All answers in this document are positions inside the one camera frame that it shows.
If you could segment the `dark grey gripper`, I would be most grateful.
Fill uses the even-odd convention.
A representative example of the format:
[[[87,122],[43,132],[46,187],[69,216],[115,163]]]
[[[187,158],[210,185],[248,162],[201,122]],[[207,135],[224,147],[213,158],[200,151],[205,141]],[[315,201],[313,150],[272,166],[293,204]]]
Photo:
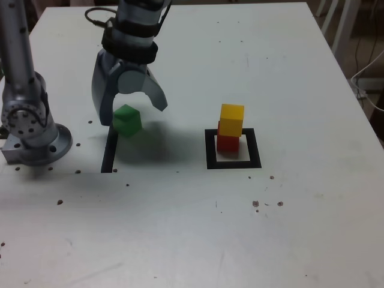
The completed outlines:
[[[164,91],[146,64],[116,58],[104,49],[97,55],[91,92],[94,107],[103,126],[110,126],[112,123],[113,101],[117,93],[142,92],[159,111],[168,106]]]

